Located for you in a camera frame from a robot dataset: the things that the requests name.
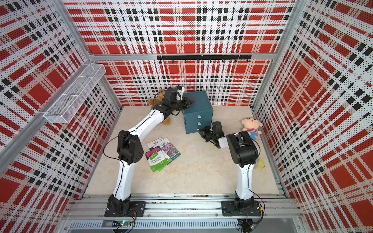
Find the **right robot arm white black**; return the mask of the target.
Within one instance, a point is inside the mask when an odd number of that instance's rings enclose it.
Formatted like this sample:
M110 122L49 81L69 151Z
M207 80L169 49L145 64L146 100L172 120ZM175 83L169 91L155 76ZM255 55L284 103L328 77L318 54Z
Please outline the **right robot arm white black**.
M254 207L253 169L260 155L260 146L254 140L254 133L245 128L238 133L224 135L219 121L199 129L198 133L206 143L210 142L219 149L228 148L233 162L238 166L234 199L236 210L243 212Z

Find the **orange flower seed bag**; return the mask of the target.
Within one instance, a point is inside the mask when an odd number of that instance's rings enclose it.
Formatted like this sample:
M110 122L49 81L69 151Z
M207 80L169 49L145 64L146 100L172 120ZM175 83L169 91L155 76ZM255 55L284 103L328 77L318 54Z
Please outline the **orange flower seed bag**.
M163 141L163 138L160 137L154 141L147 143L147 146L150 150L152 150L153 148L157 147L162 141Z

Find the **teal drawer cabinet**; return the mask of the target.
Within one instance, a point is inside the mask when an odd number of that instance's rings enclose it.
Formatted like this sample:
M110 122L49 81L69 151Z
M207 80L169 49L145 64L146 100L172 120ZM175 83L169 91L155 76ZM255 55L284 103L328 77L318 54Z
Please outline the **teal drawer cabinet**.
M205 91L184 93L192 101L191 106L183 111L186 134L197 133L212 123L213 108Z

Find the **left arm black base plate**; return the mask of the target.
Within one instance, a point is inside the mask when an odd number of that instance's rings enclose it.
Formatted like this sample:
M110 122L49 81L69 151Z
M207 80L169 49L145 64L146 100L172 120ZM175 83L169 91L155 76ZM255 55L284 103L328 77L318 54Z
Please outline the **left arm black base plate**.
M143 217L146 202L129 202L121 207L115 207L111 202L107 203L105 217Z

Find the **pink flower green seed bag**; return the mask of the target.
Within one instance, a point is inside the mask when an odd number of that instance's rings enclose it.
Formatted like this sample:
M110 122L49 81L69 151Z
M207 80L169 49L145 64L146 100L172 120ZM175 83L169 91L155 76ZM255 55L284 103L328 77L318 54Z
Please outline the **pink flower green seed bag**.
M152 172L156 172L160 169L162 161L164 160L161 148L159 146L149 150L145 153L146 159L150 165Z

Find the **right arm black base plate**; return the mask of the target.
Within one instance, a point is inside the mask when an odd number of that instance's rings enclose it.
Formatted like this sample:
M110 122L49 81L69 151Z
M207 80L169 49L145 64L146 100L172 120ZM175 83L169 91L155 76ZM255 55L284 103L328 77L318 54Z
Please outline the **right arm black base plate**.
M249 201L249 203L239 204L234 201L221 201L221 210L223 216L261 216L262 211L258 201Z

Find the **purple flower seed bag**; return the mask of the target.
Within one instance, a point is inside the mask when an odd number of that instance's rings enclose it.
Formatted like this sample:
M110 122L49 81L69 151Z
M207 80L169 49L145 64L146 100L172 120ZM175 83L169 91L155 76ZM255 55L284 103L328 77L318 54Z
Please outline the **purple flower seed bag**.
M159 144L159 147L161 148L161 152L164 151L172 159L172 161L181 155L179 150L167 138L163 139L163 141Z

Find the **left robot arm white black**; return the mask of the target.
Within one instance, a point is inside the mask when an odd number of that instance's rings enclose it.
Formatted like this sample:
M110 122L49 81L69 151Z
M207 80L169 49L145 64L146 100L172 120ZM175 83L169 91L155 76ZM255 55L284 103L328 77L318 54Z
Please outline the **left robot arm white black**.
M117 139L117 152L119 160L119 174L116 188L109 197L110 207L117 212L127 213L130 208L131 185L137 163L144 155L143 139L174 111L181 112L188 109L192 102L184 97L185 88L177 86L168 88L162 93L163 99L156 104L150 113L137 125L127 131L120 131Z

